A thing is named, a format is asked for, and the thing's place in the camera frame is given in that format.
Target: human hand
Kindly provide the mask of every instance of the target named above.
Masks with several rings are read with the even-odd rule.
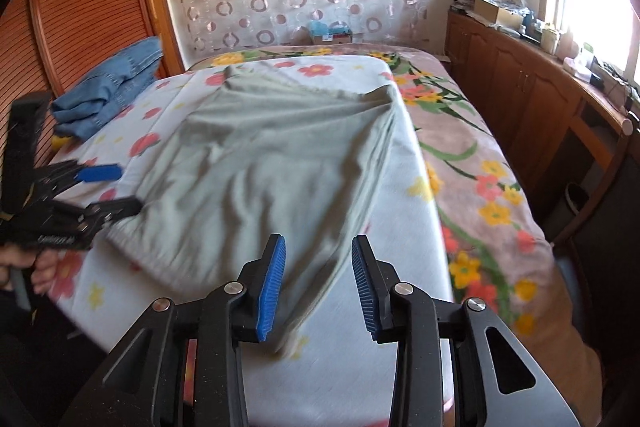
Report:
[[[45,250],[36,259],[33,251],[4,245],[0,247],[0,289],[13,289],[9,271],[11,267],[23,269],[34,265],[35,270],[31,275],[33,291],[37,294],[46,293],[53,284],[57,264],[58,254],[54,250]]]

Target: folded blue jeans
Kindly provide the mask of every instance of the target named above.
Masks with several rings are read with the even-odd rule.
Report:
[[[91,138],[154,81],[160,58],[160,39],[149,37],[98,64],[51,104],[54,132]]]

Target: cardboard box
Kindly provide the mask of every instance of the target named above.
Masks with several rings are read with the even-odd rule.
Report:
[[[313,37],[314,45],[322,46],[322,44],[350,44],[351,34],[342,33],[339,35],[316,35]]]
[[[518,15],[487,0],[476,0],[474,12],[493,24],[507,26],[507,28],[516,31],[519,31],[520,25],[524,20],[522,15]]]

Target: silver bolt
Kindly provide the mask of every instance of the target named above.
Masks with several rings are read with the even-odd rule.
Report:
[[[243,289],[244,288],[242,287],[241,283],[237,281],[228,282],[227,284],[225,284],[225,293],[228,293],[229,295],[237,295]]]
[[[414,292],[414,287],[408,282],[399,282],[394,286],[394,290],[400,295],[411,295]]]
[[[154,303],[151,304],[151,307],[154,309],[155,312],[167,311],[169,309],[169,306],[171,306],[171,301],[166,297],[161,297],[159,299],[156,299]]]
[[[473,310],[475,312],[481,312],[486,308],[486,302],[484,302],[479,297],[471,297],[466,301],[466,305],[469,307],[470,310]]]

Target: floral blanket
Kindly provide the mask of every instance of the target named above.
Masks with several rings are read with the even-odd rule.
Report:
[[[301,55],[370,55],[389,65],[428,173],[408,180],[407,194],[435,199],[456,299],[484,299],[581,422],[596,425],[600,363],[571,325],[571,302],[551,247],[497,142],[439,61],[411,48],[379,44],[276,46],[219,55],[191,69]]]

